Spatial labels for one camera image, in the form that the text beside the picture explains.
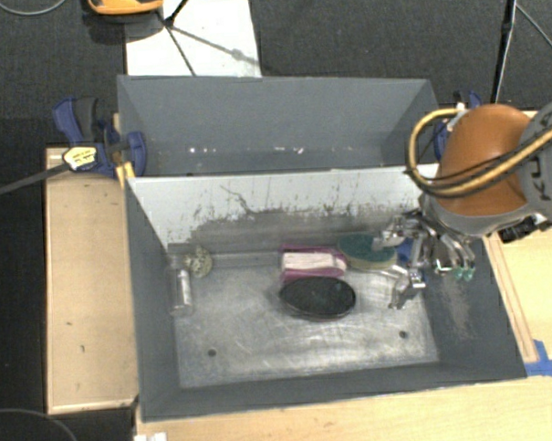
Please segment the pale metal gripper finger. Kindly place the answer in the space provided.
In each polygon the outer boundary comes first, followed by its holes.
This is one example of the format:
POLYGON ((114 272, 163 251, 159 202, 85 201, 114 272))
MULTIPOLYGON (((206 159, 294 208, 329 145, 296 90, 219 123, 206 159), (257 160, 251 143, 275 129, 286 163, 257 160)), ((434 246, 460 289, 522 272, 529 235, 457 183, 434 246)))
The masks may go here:
POLYGON ((427 287, 424 275, 418 268, 394 265, 388 269, 388 273, 394 281, 389 305, 391 309, 401 310, 407 301, 427 287))
POLYGON ((385 227, 373 236, 371 249, 381 251, 383 248, 396 248, 404 242, 407 234, 402 228, 385 227))

